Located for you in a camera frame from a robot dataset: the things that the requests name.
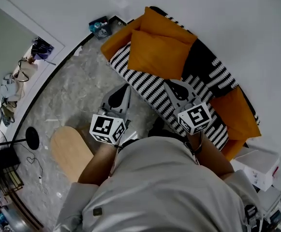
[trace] gray t-shirt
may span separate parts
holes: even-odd
[[[242,171],[223,181],[182,142],[150,137],[125,147],[100,187],[73,183],[54,231],[237,232],[247,204],[259,207]]]

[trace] white box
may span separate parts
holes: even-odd
[[[248,153],[231,160],[234,170],[242,169],[253,185],[266,191],[272,185],[279,155],[250,148],[244,150]]]

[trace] black cable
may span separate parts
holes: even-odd
[[[35,154],[33,152],[31,152],[27,147],[25,147],[23,144],[20,144],[20,143],[17,143],[17,144],[14,144],[14,145],[22,145],[28,152],[30,152],[34,157],[26,157],[26,160],[30,163],[30,164],[33,164],[35,162],[35,160],[37,160],[38,164],[39,164],[39,167],[41,169],[41,178],[43,177],[43,173],[44,173],[44,170],[39,162],[39,160],[36,158]]]

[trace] clutter on shelf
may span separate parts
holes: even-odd
[[[101,40],[112,34],[108,19],[103,16],[97,20],[89,23],[90,31],[96,36],[97,39]]]
[[[36,60],[44,60],[50,64],[56,65],[47,60],[54,47],[37,37],[32,41],[30,55],[18,61],[18,66],[14,73],[4,76],[0,86],[0,115],[5,126],[15,122],[15,110],[17,102],[24,97],[23,83],[29,81],[37,72]]]

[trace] black and white striped cushion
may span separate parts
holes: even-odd
[[[184,28],[183,25],[178,23],[178,21],[176,21],[173,17],[170,17],[160,8],[155,6],[151,6],[150,8]],[[206,84],[207,88],[212,92],[210,99],[226,95],[238,86],[238,83],[224,65],[199,39],[193,43],[190,49],[184,65],[182,79],[187,79],[190,75],[198,76]],[[252,114],[254,115],[256,123],[259,125],[260,120],[255,109],[243,90],[241,91]]]
[[[164,90],[163,79],[148,73],[127,69],[130,47],[131,43],[128,43],[116,52],[109,61],[110,66],[136,90],[174,131],[184,136],[184,129],[178,124],[176,118],[172,116],[174,107]],[[189,83],[201,100],[207,103],[212,121],[205,129],[205,134],[221,150],[228,141],[228,134],[225,124],[210,103],[208,103],[212,98],[212,92],[198,76],[193,77],[189,75],[186,79],[182,79],[182,81]]]

